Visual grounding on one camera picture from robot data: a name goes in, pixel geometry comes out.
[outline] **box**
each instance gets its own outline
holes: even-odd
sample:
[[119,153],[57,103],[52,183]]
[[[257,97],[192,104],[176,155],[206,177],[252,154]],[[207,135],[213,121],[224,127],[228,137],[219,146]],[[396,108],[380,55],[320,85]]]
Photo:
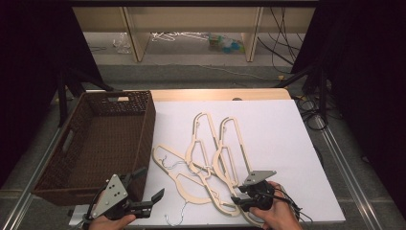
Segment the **box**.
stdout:
[[[84,93],[32,193],[55,205],[89,204],[113,173],[148,168],[155,125],[149,91]],[[146,177],[134,181],[143,198]]]

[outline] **wire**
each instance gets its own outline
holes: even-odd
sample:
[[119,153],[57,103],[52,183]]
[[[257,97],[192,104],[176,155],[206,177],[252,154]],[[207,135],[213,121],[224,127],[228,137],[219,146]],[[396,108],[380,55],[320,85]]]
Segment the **wire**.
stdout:
[[96,51],[102,51],[102,50],[107,50],[107,47],[102,47],[102,46],[89,46],[90,52],[96,52]]
[[173,32],[173,33],[152,33],[153,38],[151,39],[151,41],[157,41],[158,39],[161,40],[165,40],[165,41],[175,41],[175,36],[179,36],[179,35],[183,35],[183,36],[188,36],[188,37],[192,37],[192,38],[196,38],[196,39],[200,39],[200,40],[207,40],[207,37],[203,37],[202,33],[193,33],[193,32],[182,32],[182,33],[178,33],[178,32]]
[[185,204],[183,205],[182,209],[180,210],[181,219],[177,223],[170,223],[169,216],[167,214],[165,214],[165,220],[167,221],[167,224],[169,224],[170,226],[173,226],[173,227],[180,225],[183,222],[184,211],[185,211],[185,207],[187,204],[188,204],[188,201],[185,200]]
[[[310,220],[310,226],[313,225],[313,219],[312,219],[310,216],[306,215],[304,212],[299,212],[299,213],[302,214],[302,216],[305,216],[307,219]],[[304,220],[303,218],[300,218],[300,220],[301,220],[305,225],[308,225],[308,224],[305,222],[305,220]]]
[[251,75],[251,74],[241,74],[241,73],[236,73],[236,72],[232,72],[230,70],[226,70],[226,69],[221,69],[221,68],[215,68],[215,67],[209,67],[209,66],[205,66],[205,65],[198,65],[200,67],[206,68],[206,69],[212,69],[212,70],[220,70],[220,71],[224,71],[227,72],[229,74],[234,74],[234,75],[240,75],[240,76],[248,76],[248,77],[253,77],[256,79],[260,79],[260,80],[266,80],[266,81],[279,81],[279,79],[266,79],[266,78],[262,78],[256,75]]
[[164,163],[166,159],[167,159],[167,156],[165,155],[164,159],[160,159],[160,160],[161,160],[161,162],[162,162],[162,166],[163,166],[165,169],[167,169],[167,170],[173,170],[177,165],[187,165],[187,166],[188,166],[188,170],[189,170],[189,172],[192,173],[192,175],[198,175],[200,172],[203,171],[203,169],[200,169],[200,171],[198,171],[198,172],[193,172],[193,171],[191,170],[191,168],[189,167],[188,163],[186,163],[186,161],[176,161],[175,163],[173,163],[173,165],[171,165],[171,166],[166,166],[165,163]]
[[296,34],[298,36],[298,38],[301,40],[302,43],[304,43],[304,40],[301,38],[301,36],[299,34]]
[[278,22],[278,19],[277,19],[277,17],[275,16],[274,11],[272,10],[272,8],[269,8],[269,9],[271,10],[272,16],[274,17],[274,20],[275,20],[275,22],[277,23],[277,26],[278,26],[278,29],[279,29],[277,41],[278,41],[278,39],[279,39],[279,36],[282,35],[282,37],[284,38],[284,41],[285,41],[286,44],[287,44],[289,54],[290,54],[290,56],[292,56],[293,61],[295,61],[296,56],[295,56],[295,54],[293,53],[293,51],[292,51],[292,49],[291,49],[291,46],[289,45],[289,41],[288,41],[287,35],[286,35],[286,27],[285,27],[285,25],[284,25],[284,13],[285,13],[285,8],[282,8],[282,21],[281,21],[281,25],[280,25],[280,23]]
[[268,33],[268,35],[269,35],[269,37],[271,37],[272,40],[274,40],[275,42],[277,42],[278,44],[280,44],[282,46],[290,47],[291,49],[298,50],[298,51],[300,50],[299,48],[296,48],[296,47],[290,46],[288,44],[281,43],[280,41],[277,41],[277,39],[275,39],[270,33]]
[[[107,187],[107,185],[101,186],[101,188],[99,188],[99,190],[96,192],[95,196],[93,196],[92,202],[89,204],[89,208],[87,209],[86,216],[84,217],[86,220],[92,220],[93,219],[93,217],[91,215],[91,212],[93,210],[93,206],[95,205],[95,203],[97,202],[100,194],[105,190],[106,187]],[[88,228],[88,226],[84,226],[84,225],[87,225],[88,223],[85,222],[85,221],[83,221],[83,222],[84,222],[84,224],[83,224],[82,228],[83,229]]]
[[292,62],[292,61],[290,61],[290,60],[286,59],[285,57],[283,57],[282,55],[276,53],[276,52],[275,52],[275,48],[274,48],[274,49],[271,49],[271,48],[269,48],[268,46],[266,46],[265,43],[263,43],[263,42],[260,40],[259,37],[258,37],[258,41],[265,47],[265,49],[267,49],[268,51],[270,51],[273,55],[276,55],[276,56],[278,56],[279,58],[281,58],[281,59],[283,59],[284,61],[286,61],[287,63],[293,65],[293,62]]
[[[296,105],[298,106],[298,108],[303,111],[301,113],[302,119],[304,120],[305,124],[307,125],[308,128],[312,129],[312,130],[324,130],[327,125],[328,125],[328,121],[324,116],[320,115],[320,109],[317,108],[317,104],[312,101],[312,100],[306,100],[303,103],[300,103],[300,101],[302,100],[304,96],[302,96],[301,98],[294,98],[295,100],[298,100],[296,102]],[[309,108],[304,108],[305,104],[310,104]],[[322,120],[322,126],[313,126],[311,125],[311,121],[314,121],[315,119],[321,119]]]

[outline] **floor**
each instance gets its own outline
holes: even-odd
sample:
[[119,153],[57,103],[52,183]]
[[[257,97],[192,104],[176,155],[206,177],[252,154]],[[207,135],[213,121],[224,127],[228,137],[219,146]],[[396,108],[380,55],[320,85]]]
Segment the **floor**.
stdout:
[[[221,35],[241,40],[238,34]],[[273,49],[275,42],[270,35],[277,37],[277,34],[261,34],[260,39]],[[247,62],[239,50],[226,54],[218,47],[210,47],[207,40],[201,39],[206,37],[204,33],[164,35],[155,38],[155,41],[151,37],[143,61],[135,63],[131,54],[123,54],[126,49],[118,51],[118,47],[113,45],[122,41],[120,34],[89,33],[85,37],[104,81],[120,89],[259,88],[272,87],[280,79],[290,77],[284,72],[288,72],[291,65],[272,56],[261,44],[257,46],[254,61]],[[288,34],[289,45],[300,49],[304,37],[304,34]],[[275,48],[277,53],[293,61],[286,46],[276,44]],[[304,81],[298,80],[287,87],[291,96],[303,95],[301,86]],[[85,86],[88,89],[95,88],[93,85]],[[312,103],[309,101],[317,100],[317,95],[307,95],[306,99],[306,103],[299,101],[298,109],[301,111],[310,109]],[[305,224],[304,229],[406,229],[404,218],[373,169],[362,159],[362,150],[346,121],[340,117],[331,96],[328,97],[327,107],[330,110],[326,129],[312,129],[321,123],[317,116],[314,120],[310,119],[306,127],[320,152],[327,178],[347,220],[343,223]],[[68,222],[74,207],[57,207],[39,197],[28,195],[34,184],[32,176],[38,173],[38,165],[50,152],[49,146],[58,134],[57,124],[58,106],[55,99],[31,147],[0,190],[0,223],[5,226],[4,229],[70,228]],[[372,207],[370,211],[361,209],[368,206]],[[376,218],[370,220],[371,214]]]

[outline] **hanger hook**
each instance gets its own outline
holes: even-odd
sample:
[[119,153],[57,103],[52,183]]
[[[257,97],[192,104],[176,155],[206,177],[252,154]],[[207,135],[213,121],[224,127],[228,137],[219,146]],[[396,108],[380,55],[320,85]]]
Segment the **hanger hook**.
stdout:
[[165,214],[165,219],[167,220],[167,223],[168,223],[170,226],[177,226],[177,225],[180,225],[180,224],[183,222],[184,210],[185,210],[185,207],[186,207],[187,204],[188,204],[188,201],[185,200],[185,204],[183,205],[183,207],[182,207],[182,209],[181,209],[181,211],[180,211],[180,212],[181,212],[181,213],[180,213],[181,219],[180,219],[180,221],[177,222],[177,223],[170,223],[170,222],[169,222],[169,216],[168,216],[167,214]]

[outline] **metal hook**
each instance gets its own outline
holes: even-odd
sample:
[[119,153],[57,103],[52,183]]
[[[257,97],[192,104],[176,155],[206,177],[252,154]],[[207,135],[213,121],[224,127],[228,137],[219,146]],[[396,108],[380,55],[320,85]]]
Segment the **metal hook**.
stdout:
[[164,159],[161,159],[161,161],[162,161],[162,166],[167,170],[172,170],[173,168],[175,168],[175,166],[177,166],[179,164],[186,164],[184,161],[177,161],[172,166],[166,166],[165,163],[164,163],[164,161],[166,159],[167,159],[167,156],[165,155]]
[[177,226],[177,225],[180,225],[183,222],[183,216],[184,216],[184,210],[185,210],[186,204],[188,204],[188,201],[185,200],[185,204],[183,205],[182,209],[180,210],[181,219],[177,223],[170,223],[169,222],[169,216],[167,214],[165,214],[165,219],[167,220],[167,224],[169,224],[170,226]]
[[[175,168],[175,166],[177,166],[177,165],[182,165],[182,164],[186,165],[186,162],[185,162],[185,161],[176,161],[173,165],[171,165],[171,166],[166,166],[165,163],[164,163],[164,161],[165,161],[166,159],[167,159],[167,156],[165,155],[164,159],[160,159],[160,160],[162,161],[162,166],[163,166],[165,169],[167,169],[167,170],[173,170],[173,169]],[[202,169],[200,169],[199,172],[193,172],[193,171],[189,168],[189,166],[188,166],[188,170],[189,170],[189,172],[191,172],[192,175],[197,175],[198,173],[200,173],[200,172],[202,171]]]

